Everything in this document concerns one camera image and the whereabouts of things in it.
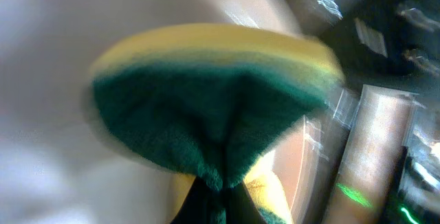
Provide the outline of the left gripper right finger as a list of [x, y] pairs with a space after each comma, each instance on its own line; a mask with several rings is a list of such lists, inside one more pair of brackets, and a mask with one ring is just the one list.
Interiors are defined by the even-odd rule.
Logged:
[[256, 208], [246, 186], [240, 183], [225, 190], [227, 224], [266, 224]]

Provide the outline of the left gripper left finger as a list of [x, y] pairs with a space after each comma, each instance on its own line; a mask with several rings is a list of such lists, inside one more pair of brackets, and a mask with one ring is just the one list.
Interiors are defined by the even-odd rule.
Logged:
[[193, 181], [182, 206], [171, 224], [220, 223], [220, 192], [199, 177]]

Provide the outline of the green yellow sponge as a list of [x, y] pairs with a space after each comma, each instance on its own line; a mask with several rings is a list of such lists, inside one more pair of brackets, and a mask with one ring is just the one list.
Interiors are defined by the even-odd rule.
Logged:
[[244, 183], [267, 223], [291, 223], [267, 156], [344, 82], [322, 43], [233, 24], [172, 25], [128, 37], [91, 66], [108, 134], [173, 173], [171, 222], [196, 177], [220, 192]]

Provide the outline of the pink rimmed white plate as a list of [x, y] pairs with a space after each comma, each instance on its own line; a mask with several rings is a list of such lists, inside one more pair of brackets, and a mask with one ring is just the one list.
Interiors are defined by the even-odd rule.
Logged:
[[89, 66], [157, 27], [238, 23], [297, 35], [285, 0], [1, 0], [1, 222], [167, 223], [171, 176], [119, 147]]

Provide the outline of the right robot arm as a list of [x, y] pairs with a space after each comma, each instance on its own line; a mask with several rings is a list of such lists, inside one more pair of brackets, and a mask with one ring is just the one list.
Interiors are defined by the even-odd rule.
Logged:
[[439, 222], [439, 0], [286, 0], [346, 77], [301, 223]]

